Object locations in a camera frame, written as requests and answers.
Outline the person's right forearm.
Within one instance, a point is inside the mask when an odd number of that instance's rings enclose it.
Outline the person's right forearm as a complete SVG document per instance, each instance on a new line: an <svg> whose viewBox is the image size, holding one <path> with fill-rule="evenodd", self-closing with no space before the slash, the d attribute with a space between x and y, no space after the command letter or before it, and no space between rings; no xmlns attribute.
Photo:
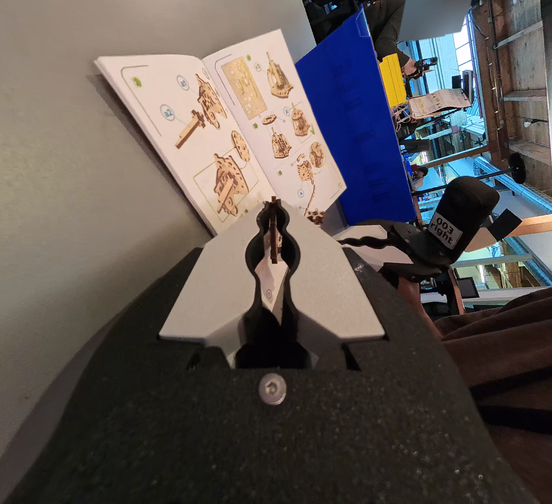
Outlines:
<svg viewBox="0 0 552 504"><path fill-rule="evenodd" d="M551 411L551 288L435 325L478 405Z"/></svg>

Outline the small wooden puzzle piece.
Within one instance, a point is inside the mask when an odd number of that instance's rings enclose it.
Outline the small wooden puzzle piece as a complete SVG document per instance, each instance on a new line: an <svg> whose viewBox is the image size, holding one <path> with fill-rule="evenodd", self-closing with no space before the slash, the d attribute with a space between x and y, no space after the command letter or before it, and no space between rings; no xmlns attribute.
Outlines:
<svg viewBox="0 0 552 504"><path fill-rule="evenodd" d="M270 260L271 263L276 265L278 263L278 254L281 250L282 243L281 234L277 228L277 210L276 210L277 198L272 196L272 201L270 202L269 208L269 244L270 244ZM322 226L325 220L326 212L318 209L306 209L304 217L310 220L316 226Z"/></svg>

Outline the open instruction booklet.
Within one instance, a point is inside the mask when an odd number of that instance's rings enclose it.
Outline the open instruction booklet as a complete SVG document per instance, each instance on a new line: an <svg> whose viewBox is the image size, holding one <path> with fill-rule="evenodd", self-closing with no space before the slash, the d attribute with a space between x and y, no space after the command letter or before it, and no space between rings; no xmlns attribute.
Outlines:
<svg viewBox="0 0 552 504"><path fill-rule="evenodd" d="M214 236L272 197L321 227L347 188L280 29L95 64Z"/></svg>

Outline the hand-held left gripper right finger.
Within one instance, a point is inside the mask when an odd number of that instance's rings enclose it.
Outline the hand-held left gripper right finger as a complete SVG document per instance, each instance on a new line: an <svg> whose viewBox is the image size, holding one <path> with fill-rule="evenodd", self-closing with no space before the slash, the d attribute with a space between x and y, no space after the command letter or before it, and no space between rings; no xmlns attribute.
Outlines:
<svg viewBox="0 0 552 504"><path fill-rule="evenodd" d="M343 344L384 338L343 247L289 204L278 205L278 231L288 267L281 325L311 365Z"/></svg>

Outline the blue plastic bin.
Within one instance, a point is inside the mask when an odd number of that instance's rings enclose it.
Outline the blue plastic bin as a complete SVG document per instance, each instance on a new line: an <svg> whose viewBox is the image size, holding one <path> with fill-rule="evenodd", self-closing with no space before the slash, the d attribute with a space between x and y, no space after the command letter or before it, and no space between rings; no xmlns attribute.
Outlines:
<svg viewBox="0 0 552 504"><path fill-rule="evenodd" d="M416 218L369 26L363 11L301 58L295 68L346 190L349 225Z"/></svg>

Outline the open cardboard box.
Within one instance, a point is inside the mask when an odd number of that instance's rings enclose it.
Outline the open cardboard box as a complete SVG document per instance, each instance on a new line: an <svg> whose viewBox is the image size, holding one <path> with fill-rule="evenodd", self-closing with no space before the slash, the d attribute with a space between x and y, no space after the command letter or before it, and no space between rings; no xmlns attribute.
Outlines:
<svg viewBox="0 0 552 504"><path fill-rule="evenodd" d="M412 97L407 105L411 119L421 120L436 116L449 109L465 109L472 105L472 96L466 95L460 88L440 89L438 91Z"/></svg>

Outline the yellow plastic bin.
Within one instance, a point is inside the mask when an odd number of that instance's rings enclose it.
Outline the yellow plastic bin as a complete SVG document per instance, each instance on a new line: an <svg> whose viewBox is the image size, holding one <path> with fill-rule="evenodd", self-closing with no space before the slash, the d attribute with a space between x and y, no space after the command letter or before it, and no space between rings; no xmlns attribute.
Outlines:
<svg viewBox="0 0 552 504"><path fill-rule="evenodd" d="M390 109L404 105L408 97L398 54L384 57L379 70Z"/></svg>

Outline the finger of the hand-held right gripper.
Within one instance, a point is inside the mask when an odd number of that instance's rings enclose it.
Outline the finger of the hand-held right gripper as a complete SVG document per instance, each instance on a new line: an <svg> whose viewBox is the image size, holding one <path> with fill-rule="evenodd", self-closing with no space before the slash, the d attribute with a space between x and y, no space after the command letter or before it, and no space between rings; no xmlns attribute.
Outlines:
<svg viewBox="0 0 552 504"><path fill-rule="evenodd" d="M358 248L355 250L362 260L369 264L376 272L380 271L384 264L412 265L410 257L399 249L386 248Z"/></svg>
<svg viewBox="0 0 552 504"><path fill-rule="evenodd" d="M361 249L383 250L386 247L395 247L394 242L389 240L387 230L381 225L350 226L336 234L336 241L355 251Z"/></svg>

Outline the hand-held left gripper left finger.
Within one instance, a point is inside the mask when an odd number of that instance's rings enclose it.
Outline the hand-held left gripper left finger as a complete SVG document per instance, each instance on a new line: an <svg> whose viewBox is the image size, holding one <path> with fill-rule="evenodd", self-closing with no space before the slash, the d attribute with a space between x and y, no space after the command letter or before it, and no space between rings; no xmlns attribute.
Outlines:
<svg viewBox="0 0 552 504"><path fill-rule="evenodd" d="M260 204L201 250L159 337L235 355L237 367L273 366L273 315L262 305L271 205Z"/></svg>

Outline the silver ventilation duct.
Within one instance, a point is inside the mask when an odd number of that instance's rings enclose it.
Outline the silver ventilation duct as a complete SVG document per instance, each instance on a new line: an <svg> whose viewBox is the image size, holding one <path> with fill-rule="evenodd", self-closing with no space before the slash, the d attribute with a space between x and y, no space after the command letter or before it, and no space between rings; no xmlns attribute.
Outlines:
<svg viewBox="0 0 552 504"><path fill-rule="evenodd" d="M544 214L551 214L551 197L533 186L524 183L514 182L509 174L499 173L499 170L492 165L485 157L476 157L473 163L475 176L493 178L502 185L513 191L517 196L524 199L528 204L540 209Z"/></svg>

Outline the person's right hand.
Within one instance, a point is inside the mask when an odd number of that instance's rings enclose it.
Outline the person's right hand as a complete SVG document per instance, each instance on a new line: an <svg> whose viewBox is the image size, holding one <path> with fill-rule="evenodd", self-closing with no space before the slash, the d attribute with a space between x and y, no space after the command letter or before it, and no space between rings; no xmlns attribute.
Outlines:
<svg viewBox="0 0 552 504"><path fill-rule="evenodd" d="M438 328L435 326L434 322L426 313L422 305L419 285L404 278L399 278L397 292L404 298L405 301L410 304L410 306L415 310L418 316L420 316L424 320L425 324L430 328L432 334L436 337L436 339L438 341L442 341L442 334L439 332Z"/></svg>

